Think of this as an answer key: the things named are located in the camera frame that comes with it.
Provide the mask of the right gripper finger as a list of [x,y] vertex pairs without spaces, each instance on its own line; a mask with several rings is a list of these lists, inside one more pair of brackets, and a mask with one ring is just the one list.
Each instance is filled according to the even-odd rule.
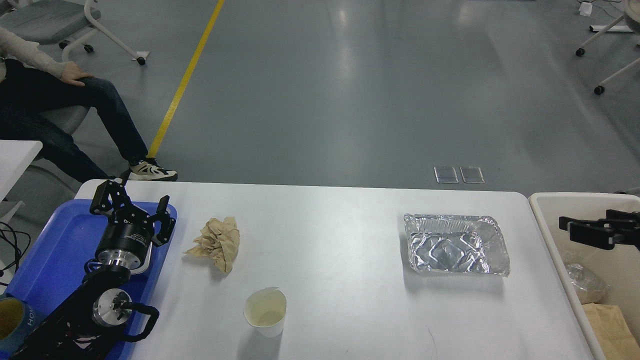
[[569,224],[580,224],[597,228],[613,228],[617,230],[636,230],[640,224],[640,212],[607,209],[605,218],[600,219],[575,219],[567,216],[558,218],[558,228],[568,230]]
[[623,230],[610,227],[592,227],[570,223],[567,231],[572,242],[603,250],[613,250],[616,245],[640,248],[639,228]]

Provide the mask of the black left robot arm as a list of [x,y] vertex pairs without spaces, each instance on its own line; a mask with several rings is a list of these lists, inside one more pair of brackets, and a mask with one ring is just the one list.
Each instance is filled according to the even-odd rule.
[[34,310],[34,324],[2,340],[1,357],[117,359],[146,339],[160,316],[146,301],[176,225],[169,202],[135,203],[106,180],[92,200],[60,206],[7,288]]

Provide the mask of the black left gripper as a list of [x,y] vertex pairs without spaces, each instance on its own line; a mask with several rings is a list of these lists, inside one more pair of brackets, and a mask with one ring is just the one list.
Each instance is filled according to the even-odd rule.
[[170,196],[160,198],[155,214],[136,214],[126,184],[121,179],[98,185],[89,213],[107,218],[94,258],[103,265],[118,265],[132,271],[142,265],[151,243],[160,248],[169,242],[176,219],[167,210]]

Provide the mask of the person's hand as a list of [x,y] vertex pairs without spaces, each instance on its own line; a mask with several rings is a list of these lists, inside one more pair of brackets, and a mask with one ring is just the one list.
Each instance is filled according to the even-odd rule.
[[60,76],[60,81],[64,82],[67,85],[73,85],[76,87],[85,87],[86,84],[82,81],[82,79],[93,78],[94,75],[83,70],[78,66],[78,64],[74,61],[69,61],[66,63],[64,70]]

